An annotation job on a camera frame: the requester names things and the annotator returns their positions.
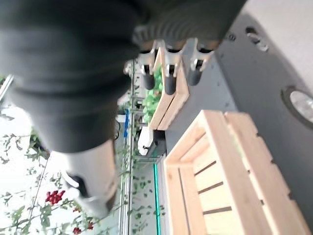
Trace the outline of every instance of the circular light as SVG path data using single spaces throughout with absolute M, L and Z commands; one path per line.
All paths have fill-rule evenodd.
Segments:
M 281 91 L 281 98 L 289 112 L 303 125 L 313 129 L 313 98 L 307 93 L 286 87 Z
M 300 91 L 293 91 L 290 94 L 290 101 L 294 108 L 306 120 L 313 123 L 313 99 Z

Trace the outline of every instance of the green plant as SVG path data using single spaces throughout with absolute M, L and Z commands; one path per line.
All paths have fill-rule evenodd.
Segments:
M 6 76 L 0 76 L 0 87 L 4 84 Z
M 145 122 L 151 121 L 153 114 L 157 109 L 158 102 L 161 99 L 163 90 L 161 66 L 155 71 L 154 78 L 155 78 L 155 87 L 152 90 L 147 91 L 147 96 L 142 102 L 144 106 L 143 119 Z

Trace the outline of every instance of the gray floor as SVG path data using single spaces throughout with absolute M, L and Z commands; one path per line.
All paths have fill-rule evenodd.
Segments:
M 269 45 L 259 51 L 247 38 L 253 26 Z M 288 111 L 280 93 L 286 86 L 308 89 L 249 15 L 240 15 L 231 31 L 237 39 L 223 42 L 203 73 L 200 84 L 166 131 L 168 152 L 201 109 L 249 113 L 270 149 L 308 225 L 313 229 L 313 131 Z

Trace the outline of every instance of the green light strip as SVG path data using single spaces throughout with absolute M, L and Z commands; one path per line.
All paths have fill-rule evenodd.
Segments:
M 157 165 L 153 164 L 153 173 L 155 178 L 155 198 L 156 198 L 156 235 L 161 235 L 160 210 L 158 203 L 158 186 L 157 186 Z

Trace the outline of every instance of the wooden box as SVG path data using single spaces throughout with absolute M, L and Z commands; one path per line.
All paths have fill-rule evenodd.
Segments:
M 161 99 L 158 103 L 156 111 L 149 123 L 149 127 L 153 130 L 166 130 L 174 118 L 176 117 L 179 110 L 182 108 L 184 103 L 189 97 L 189 91 L 187 86 L 187 81 L 185 78 L 185 73 L 183 69 L 183 62 L 181 62 L 179 71 L 177 74 L 176 81 L 176 92 L 173 95 L 168 95 L 165 93 L 163 88 Z M 162 65 L 162 80 L 163 87 L 165 84 L 165 63 L 164 63 L 164 48 L 160 47 L 154 65 L 154 71 Z
M 173 235 L 310 231 L 250 116 L 201 111 L 165 159 Z

